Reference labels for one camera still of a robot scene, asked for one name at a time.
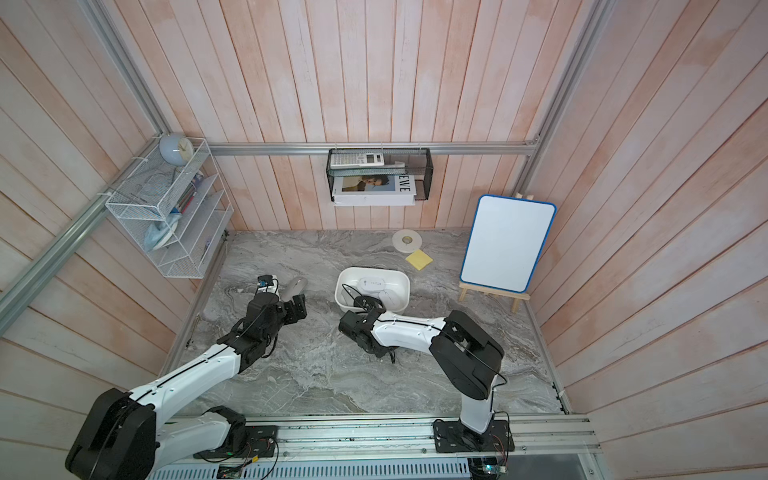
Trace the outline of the grey computer mouse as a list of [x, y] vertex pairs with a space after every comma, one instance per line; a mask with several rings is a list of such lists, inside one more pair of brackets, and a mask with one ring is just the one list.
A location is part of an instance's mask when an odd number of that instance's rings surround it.
[[286, 282], [280, 289], [280, 298], [282, 301], [290, 301], [294, 296], [303, 293], [308, 285], [306, 278], [297, 276], [290, 281]]

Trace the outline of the white plastic storage box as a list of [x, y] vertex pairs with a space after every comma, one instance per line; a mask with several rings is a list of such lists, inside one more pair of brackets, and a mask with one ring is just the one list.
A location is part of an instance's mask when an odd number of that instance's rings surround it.
[[354, 301], [367, 295], [380, 300], [387, 310], [402, 313], [409, 304], [410, 286], [410, 279], [400, 271], [349, 267], [337, 279], [334, 298], [343, 311], [361, 311]]

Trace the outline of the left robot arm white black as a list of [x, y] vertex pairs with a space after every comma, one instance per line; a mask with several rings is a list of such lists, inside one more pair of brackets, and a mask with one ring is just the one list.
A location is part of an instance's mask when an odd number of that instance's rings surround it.
[[244, 416], [228, 407], [213, 407], [177, 423], [171, 419], [264, 358], [279, 330], [306, 315], [302, 294], [288, 301], [271, 292], [255, 294], [245, 317], [194, 360], [131, 391], [112, 388], [101, 394], [66, 457], [66, 469], [80, 479], [145, 479], [201, 452], [224, 458], [252, 453], [255, 444], [248, 438]]

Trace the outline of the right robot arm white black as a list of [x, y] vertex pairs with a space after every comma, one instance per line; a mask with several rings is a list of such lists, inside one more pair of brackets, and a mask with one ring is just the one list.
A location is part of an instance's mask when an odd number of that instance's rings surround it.
[[503, 384], [501, 345], [462, 311], [418, 318], [374, 309], [344, 313], [339, 331], [378, 358], [398, 348], [431, 355], [461, 394], [459, 421], [475, 434], [488, 431], [494, 389]]

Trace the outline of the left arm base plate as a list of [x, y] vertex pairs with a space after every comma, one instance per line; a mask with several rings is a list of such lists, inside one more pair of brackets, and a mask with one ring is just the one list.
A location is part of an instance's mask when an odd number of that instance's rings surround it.
[[277, 445], [277, 425], [236, 426], [222, 446], [195, 453], [193, 457], [209, 463], [234, 459], [272, 458]]

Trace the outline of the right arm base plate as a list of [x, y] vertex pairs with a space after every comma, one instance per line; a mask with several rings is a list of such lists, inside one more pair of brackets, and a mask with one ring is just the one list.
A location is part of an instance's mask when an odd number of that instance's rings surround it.
[[484, 433], [476, 433], [460, 421], [436, 419], [432, 423], [438, 453], [512, 452], [514, 441], [506, 420], [492, 420]]

